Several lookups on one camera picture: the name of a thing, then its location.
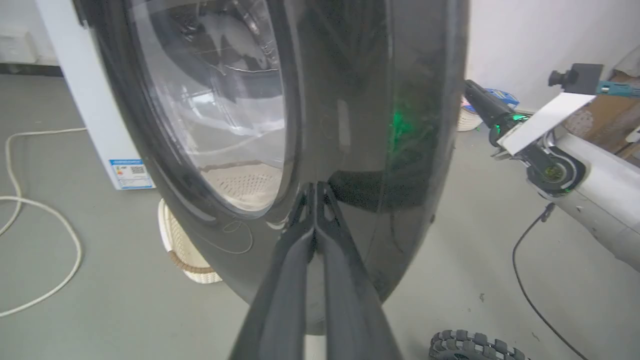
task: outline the black cable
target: black cable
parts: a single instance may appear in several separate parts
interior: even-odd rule
[[[587,359],[586,356],[582,355],[581,352],[579,352],[575,347],[573,347],[573,345],[571,345],[571,343],[569,343],[569,341],[567,341],[562,335],[560,335],[560,333],[556,330],[555,327],[551,326],[551,324],[547,321],[547,319],[545,319],[544,316],[542,316],[542,314],[538,311],[538,308],[536,308],[536,306],[531,302],[531,299],[529,298],[527,291],[524,290],[524,286],[522,285],[522,281],[520,280],[520,274],[518,274],[518,267],[516,266],[516,251],[518,250],[518,247],[520,246],[520,243],[522,242],[522,240],[525,238],[525,236],[527,236],[527,234],[529,234],[529,231],[539,222],[546,222],[547,219],[549,218],[549,215],[551,215],[551,211],[553,211],[553,209],[556,207],[556,205],[551,202],[549,205],[547,205],[547,207],[545,208],[544,212],[542,214],[540,214],[540,216],[538,216],[538,218],[536,220],[533,221],[533,223],[531,223],[531,225],[529,225],[529,227],[524,231],[524,233],[522,233],[522,236],[520,237],[520,239],[518,239],[518,242],[516,242],[516,245],[513,247],[513,252],[511,253],[511,261],[513,262],[513,271],[516,273],[516,279],[518,279],[518,285],[520,285],[520,289],[522,290],[522,295],[524,295],[524,298],[527,299],[527,302],[529,303],[529,305],[531,305],[531,308],[533,309],[533,311],[536,312],[536,314],[538,314],[538,316],[540,317],[540,319],[549,327],[549,329],[551,329],[551,331],[554,332],[554,334],[556,334],[556,336],[562,340],[562,342],[568,346],[571,350],[573,350],[573,352],[575,352],[576,355],[578,355],[582,360],[589,360]]]

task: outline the concrete floor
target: concrete floor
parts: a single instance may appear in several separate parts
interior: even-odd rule
[[[0,76],[0,140],[82,126],[62,79]],[[511,248],[545,201],[515,162],[496,162],[484,131],[458,136],[438,216],[385,304],[405,359],[427,359],[444,329],[500,338],[532,359],[578,359],[525,302]],[[155,190],[117,192],[85,133],[15,142],[26,196],[77,229],[83,264],[58,294],[0,319],[0,359],[225,359],[248,306],[224,284],[202,286],[169,261]],[[4,156],[0,160],[4,169]],[[0,193],[13,193],[0,172]],[[13,204],[0,206],[0,222]],[[22,211],[0,238],[0,310],[31,300],[70,270],[74,248],[56,219]],[[640,274],[556,210],[518,255],[529,295],[591,360],[640,353]]]

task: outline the washing machine door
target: washing machine door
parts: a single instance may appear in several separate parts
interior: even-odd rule
[[[245,301],[296,195],[329,181],[381,300],[453,150],[467,2],[78,2],[125,122],[191,241]],[[322,333],[322,259],[307,331]]]

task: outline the rubber tire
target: rubber tire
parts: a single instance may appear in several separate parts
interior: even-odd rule
[[[499,360],[496,356],[499,352],[504,360],[526,360],[522,351],[517,348],[508,350],[507,344],[499,339],[493,343],[487,340],[486,335],[477,332],[470,337],[466,330],[445,330],[436,333],[431,339],[429,347],[430,360]]]

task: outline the woven basket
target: woven basket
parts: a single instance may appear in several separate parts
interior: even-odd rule
[[[482,119],[478,114],[471,113],[465,108],[460,108],[458,131],[470,131],[480,126],[480,124],[482,124]]]
[[[245,211],[270,206],[282,180],[282,169],[266,164],[215,168],[201,174],[219,196]]]
[[[171,261],[178,266],[187,277],[199,284],[212,284],[222,281],[206,260],[193,246],[187,234],[182,230],[164,199],[158,204],[158,224],[162,243]]]

